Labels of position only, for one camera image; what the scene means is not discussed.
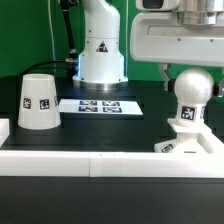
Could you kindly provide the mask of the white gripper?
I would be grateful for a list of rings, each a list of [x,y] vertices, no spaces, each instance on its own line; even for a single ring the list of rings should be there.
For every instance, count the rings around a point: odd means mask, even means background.
[[[160,63],[164,89],[172,92],[170,64],[224,67],[224,13],[215,25],[205,26],[180,25],[174,12],[139,13],[132,22],[130,53],[136,61]]]

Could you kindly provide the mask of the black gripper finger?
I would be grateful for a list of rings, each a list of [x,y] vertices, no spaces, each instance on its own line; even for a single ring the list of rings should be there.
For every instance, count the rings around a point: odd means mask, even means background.
[[[216,97],[224,96],[224,67],[222,68],[223,78],[219,83],[214,84],[213,95]]]

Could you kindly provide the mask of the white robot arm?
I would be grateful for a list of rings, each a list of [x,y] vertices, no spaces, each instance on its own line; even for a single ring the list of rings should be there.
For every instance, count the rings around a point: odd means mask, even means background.
[[[165,89],[174,89],[172,64],[224,69],[224,0],[135,0],[130,54],[155,62]],[[82,0],[85,48],[78,57],[74,83],[109,90],[127,83],[119,52],[119,12],[105,0]]]

